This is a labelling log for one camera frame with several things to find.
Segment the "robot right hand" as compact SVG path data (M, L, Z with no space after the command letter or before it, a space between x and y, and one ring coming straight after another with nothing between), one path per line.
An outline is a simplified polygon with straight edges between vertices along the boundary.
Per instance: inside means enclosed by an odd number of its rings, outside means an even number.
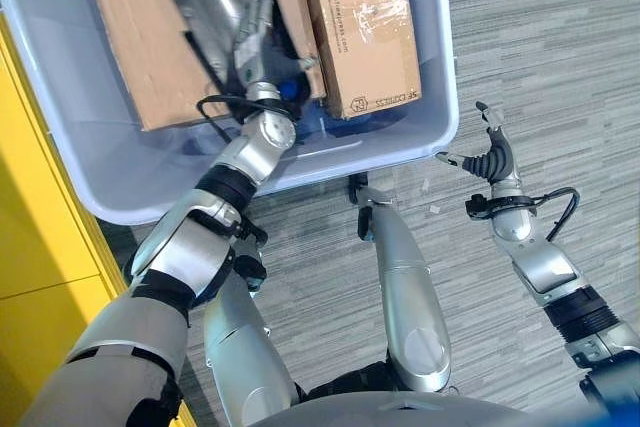
M477 156L463 156L441 151L436 154L436 158L447 165L484 179L490 185L507 179L516 179L518 174L515 157L497 111L481 101L477 101L475 107L486 123L486 133L490 140L489 150Z

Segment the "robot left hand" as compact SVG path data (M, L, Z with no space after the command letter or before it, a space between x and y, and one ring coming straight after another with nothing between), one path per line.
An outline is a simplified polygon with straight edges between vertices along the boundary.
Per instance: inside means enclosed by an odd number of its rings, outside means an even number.
M275 0L249 0L232 47L233 67L251 101L280 100L278 86L305 75L317 64L314 56L287 54L277 43Z

